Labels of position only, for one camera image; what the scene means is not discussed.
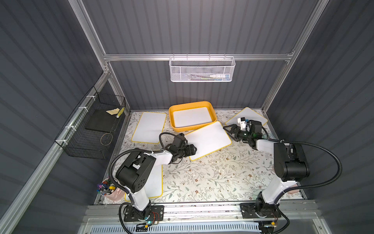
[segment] black motor joint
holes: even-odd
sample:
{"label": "black motor joint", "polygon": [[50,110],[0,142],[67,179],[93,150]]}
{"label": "black motor joint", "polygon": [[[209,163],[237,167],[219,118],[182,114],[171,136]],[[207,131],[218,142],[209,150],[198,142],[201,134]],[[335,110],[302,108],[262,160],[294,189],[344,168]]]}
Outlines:
{"label": "black motor joint", "polygon": [[184,137],[184,134],[180,133],[174,137],[173,143],[167,148],[167,150],[173,154],[170,163],[174,163],[179,158],[195,155],[197,148],[193,144],[188,145],[188,141]]}
{"label": "black motor joint", "polygon": [[223,129],[234,141],[248,143],[254,150],[257,150],[256,141],[262,139],[262,123],[260,121],[249,120],[245,128],[246,131],[241,130],[236,124],[224,126]]}

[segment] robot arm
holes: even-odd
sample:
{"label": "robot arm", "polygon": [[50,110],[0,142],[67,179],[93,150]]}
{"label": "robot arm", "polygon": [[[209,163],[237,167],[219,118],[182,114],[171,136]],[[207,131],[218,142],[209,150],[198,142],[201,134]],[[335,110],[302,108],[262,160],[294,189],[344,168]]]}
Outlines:
{"label": "robot arm", "polygon": [[256,148],[274,156],[276,174],[269,186],[260,193],[258,199],[261,199],[261,203],[273,205],[283,190],[309,176],[309,165],[300,144],[284,144],[260,139],[256,141]]}
{"label": "robot arm", "polygon": [[262,203],[273,205],[284,189],[294,186],[298,181],[309,176],[309,166],[303,147],[300,144],[284,144],[262,139],[263,127],[259,121],[238,118],[238,124],[239,126],[236,124],[224,126],[223,129],[233,140],[243,141],[254,150],[264,151],[274,156],[276,176],[259,195]]}
{"label": "robot arm", "polygon": [[154,166],[174,163],[183,157],[195,155],[196,147],[187,145],[184,134],[174,137],[173,143],[157,152],[133,151],[117,170],[116,179],[127,190],[132,206],[140,219],[148,217],[150,201],[145,193],[144,185]]}

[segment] gray corrugated wall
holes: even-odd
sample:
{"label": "gray corrugated wall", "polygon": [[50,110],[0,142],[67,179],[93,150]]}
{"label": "gray corrugated wall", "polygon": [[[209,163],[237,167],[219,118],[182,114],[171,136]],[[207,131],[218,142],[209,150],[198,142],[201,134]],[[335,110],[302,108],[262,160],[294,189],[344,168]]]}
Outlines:
{"label": "gray corrugated wall", "polygon": [[232,82],[171,82],[167,61],[114,61],[132,109],[209,101],[215,108],[261,107],[284,61],[238,61]]}
{"label": "gray corrugated wall", "polygon": [[[374,222],[374,1],[330,1],[268,116],[281,139],[317,143],[342,161],[331,185],[307,189],[333,233],[363,233]],[[308,185],[336,164],[306,148]]]}
{"label": "gray corrugated wall", "polygon": [[[83,2],[107,54],[278,54],[291,52],[317,1]],[[232,82],[177,84],[167,62],[112,64],[134,110],[196,100],[216,108],[261,107],[283,62],[237,61]]]}
{"label": "gray corrugated wall", "polygon": [[[0,1],[0,28],[1,217],[102,69],[68,1]],[[14,233],[32,233],[32,227],[42,233],[68,216],[80,222],[103,164],[63,154]],[[70,182],[84,192],[69,189]]]}

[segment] yellow tray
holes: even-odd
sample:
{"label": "yellow tray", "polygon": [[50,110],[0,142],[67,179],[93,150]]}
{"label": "yellow tray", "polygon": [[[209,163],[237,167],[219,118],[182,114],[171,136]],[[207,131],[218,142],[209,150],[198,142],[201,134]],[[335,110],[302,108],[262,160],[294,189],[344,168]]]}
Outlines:
{"label": "yellow tray", "polygon": [[[204,124],[192,125],[192,126],[186,126],[186,127],[180,127],[180,128],[175,127],[174,114],[173,114],[175,111],[190,110],[190,109],[202,108],[202,107],[206,107],[208,109],[209,114],[212,118],[211,122],[204,123]],[[184,132],[184,131],[190,131],[190,130],[196,130],[196,129],[202,128],[202,127],[204,127],[208,124],[212,124],[215,121],[217,121],[217,116],[215,114],[215,110],[213,109],[212,104],[208,101],[198,101],[198,102],[184,103],[184,104],[171,106],[169,108],[169,116],[170,116],[171,127],[177,133]]]}

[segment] floral tablecloth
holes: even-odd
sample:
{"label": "floral tablecloth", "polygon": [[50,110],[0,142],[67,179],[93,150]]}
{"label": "floral tablecloth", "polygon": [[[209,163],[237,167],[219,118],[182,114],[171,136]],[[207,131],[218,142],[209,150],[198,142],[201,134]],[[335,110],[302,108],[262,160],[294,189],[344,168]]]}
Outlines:
{"label": "floral tablecloth", "polygon": [[[218,121],[225,122],[241,110],[216,110]],[[163,131],[175,133],[170,126],[168,111]],[[122,143],[121,152],[133,149],[159,150],[160,144],[135,143],[131,137],[142,112],[133,112]],[[264,126],[270,136],[267,124]],[[165,145],[171,143],[172,136],[163,136]],[[117,161],[114,174],[126,159]],[[151,199],[152,202],[199,202],[199,201],[241,201],[255,200],[258,193],[266,188],[273,176],[273,156],[253,150],[248,144],[233,141],[232,145],[191,162],[184,158],[179,164],[163,166],[163,194]],[[286,194],[282,199],[302,199],[301,194]],[[104,204],[113,204],[105,198]]]}

